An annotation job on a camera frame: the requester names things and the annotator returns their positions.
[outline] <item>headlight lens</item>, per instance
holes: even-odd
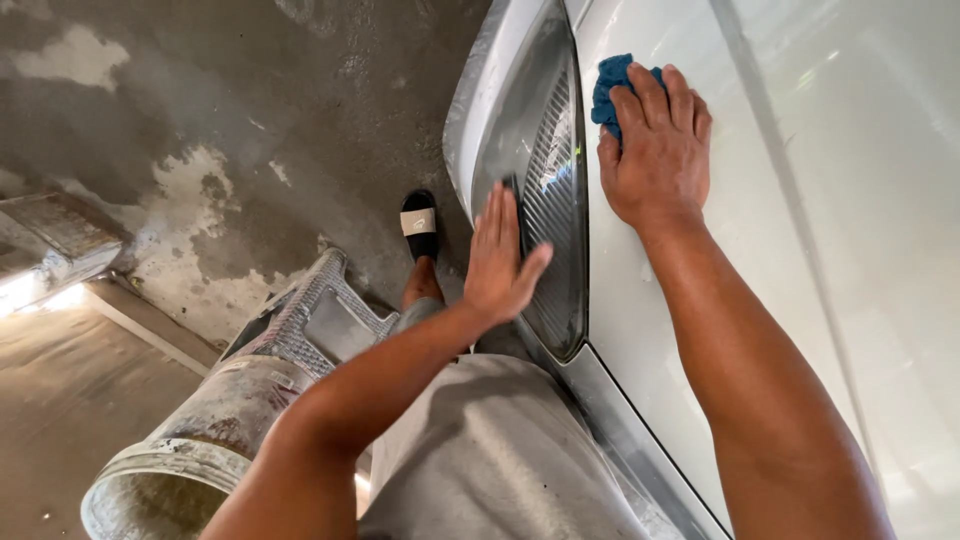
[[[564,7],[548,2],[530,47],[501,96],[473,179],[473,215],[499,179],[516,179],[524,255],[543,242],[553,261],[523,315],[560,361],[587,327],[587,186],[583,107]]]

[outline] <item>sandal strap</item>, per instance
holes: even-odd
[[[435,209],[411,210],[400,213],[400,227],[403,235],[435,233],[437,231]]]

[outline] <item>plastic bucket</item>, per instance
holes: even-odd
[[[313,380],[277,356],[218,364],[143,442],[117,454],[81,503],[94,540],[196,538],[276,418]]]

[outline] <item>blue microfiber towel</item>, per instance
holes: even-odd
[[[616,121],[616,110],[613,108],[613,102],[610,101],[610,89],[614,86],[629,86],[630,90],[636,93],[634,86],[630,84],[630,79],[627,78],[627,66],[632,61],[634,61],[634,55],[630,53],[601,61],[600,76],[597,77],[597,86],[593,88],[593,109],[590,111],[590,120],[594,124],[607,126],[617,140],[622,140],[622,134],[620,124]],[[660,68],[655,67],[650,70],[650,73],[666,90]]]

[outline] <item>car hood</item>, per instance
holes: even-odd
[[[960,4],[569,4],[585,107],[597,64],[628,52],[676,64],[707,100],[710,231],[823,381],[900,538],[956,534]],[[588,340],[731,530],[660,286],[604,197],[598,127],[586,136]]]

